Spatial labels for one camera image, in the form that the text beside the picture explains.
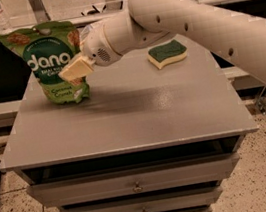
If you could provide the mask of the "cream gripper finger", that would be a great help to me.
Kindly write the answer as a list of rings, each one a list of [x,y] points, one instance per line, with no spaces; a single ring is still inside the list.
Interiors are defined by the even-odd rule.
[[[78,53],[73,59],[59,72],[59,77],[67,81],[73,81],[79,77],[85,77],[93,72],[95,61],[82,53]]]

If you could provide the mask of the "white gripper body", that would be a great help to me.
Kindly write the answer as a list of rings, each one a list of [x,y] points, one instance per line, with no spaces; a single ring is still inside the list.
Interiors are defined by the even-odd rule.
[[[109,66],[122,57],[111,48],[105,33],[105,21],[88,24],[80,32],[81,53],[101,67]]]

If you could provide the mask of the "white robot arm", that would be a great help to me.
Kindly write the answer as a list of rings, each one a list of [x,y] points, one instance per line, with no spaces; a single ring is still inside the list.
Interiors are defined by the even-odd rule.
[[[173,34],[193,40],[266,85],[266,19],[193,0],[128,0],[126,9],[89,32],[60,77],[72,82],[95,65],[109,66]]]

